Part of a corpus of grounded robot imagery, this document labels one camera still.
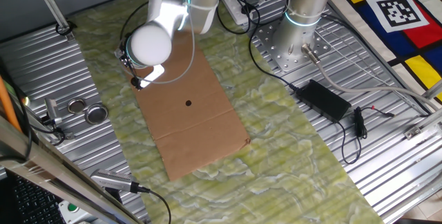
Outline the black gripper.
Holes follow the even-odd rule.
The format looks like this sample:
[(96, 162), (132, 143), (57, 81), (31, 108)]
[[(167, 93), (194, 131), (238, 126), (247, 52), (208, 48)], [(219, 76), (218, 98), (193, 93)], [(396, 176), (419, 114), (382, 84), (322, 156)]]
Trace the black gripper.
[(126, 54), (126, 44), (124, 42), (120, 42), (119, 46), (117, 48), (117, 58), (118, 60), (123, 63), (123, 65), (128, 65), (128, 57)]

